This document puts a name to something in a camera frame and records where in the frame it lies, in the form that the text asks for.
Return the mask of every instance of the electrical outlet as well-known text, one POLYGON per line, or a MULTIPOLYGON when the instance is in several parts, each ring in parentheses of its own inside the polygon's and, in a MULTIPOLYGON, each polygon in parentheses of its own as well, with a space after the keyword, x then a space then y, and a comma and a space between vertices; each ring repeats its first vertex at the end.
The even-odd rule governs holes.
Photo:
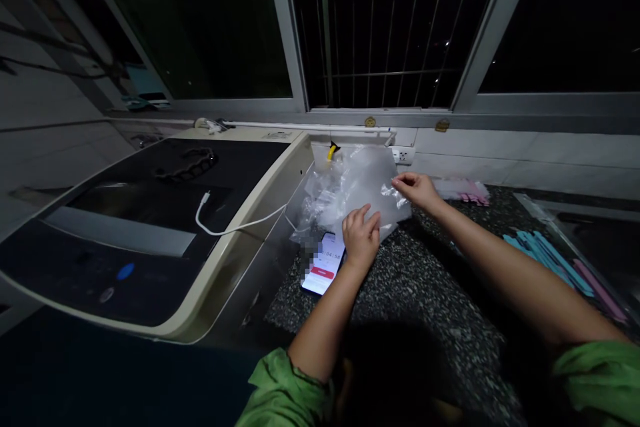
POLYGON ((394 146, 391 148, 393 159, 398 165, 411 165, 415 157, 415 148, 394 146))

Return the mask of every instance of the green shirt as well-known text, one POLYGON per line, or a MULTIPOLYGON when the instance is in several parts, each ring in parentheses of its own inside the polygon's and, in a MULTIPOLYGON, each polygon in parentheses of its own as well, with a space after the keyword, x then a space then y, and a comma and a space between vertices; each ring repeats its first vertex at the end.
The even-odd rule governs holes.
MULTIPOLYGON (((565 352, 552 375, 574 409, 598 426, 640 426, 640 348, 591 342, 565 352)), ((314 426, 327 421, 332 385, 323 386, 291 365, 279 348, 260 360, 249 379, 256 386, 237 426, 314 426)))

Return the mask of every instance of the washing machine lid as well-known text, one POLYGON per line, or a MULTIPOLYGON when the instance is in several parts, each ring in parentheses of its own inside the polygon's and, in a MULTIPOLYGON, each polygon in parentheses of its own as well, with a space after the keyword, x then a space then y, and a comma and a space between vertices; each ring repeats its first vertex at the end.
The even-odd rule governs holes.
POLYGON ((29 292, 102 318, 158 326, 288 143, 166 139, 112 165, 0 244, 0 271, 29 292))

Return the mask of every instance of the smartphone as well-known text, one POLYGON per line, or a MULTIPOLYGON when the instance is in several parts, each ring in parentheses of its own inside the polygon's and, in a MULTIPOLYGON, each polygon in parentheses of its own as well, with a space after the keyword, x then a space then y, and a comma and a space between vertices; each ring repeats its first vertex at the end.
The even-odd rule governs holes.
POLYGON ((322 237, 320 252, 313 256, 309 273, 302 281, 302 288, 314 294, 324 295, 338 273, 345 256, 345 244, 327 232, 322 237))

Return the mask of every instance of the red button on screen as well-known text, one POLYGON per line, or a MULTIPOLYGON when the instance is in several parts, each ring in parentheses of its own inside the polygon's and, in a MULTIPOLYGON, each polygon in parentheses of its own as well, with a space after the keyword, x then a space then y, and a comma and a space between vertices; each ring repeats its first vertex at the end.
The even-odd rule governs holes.
POLYGON ((328 279, 332 279, 334 277, 334 273, 333 272, 329 272, 329 270, 322 270, 319 269, 318 267, 313 266, 311 268, 311 273, 312 274, 318 274, 321 277, 326 277, 328 279))

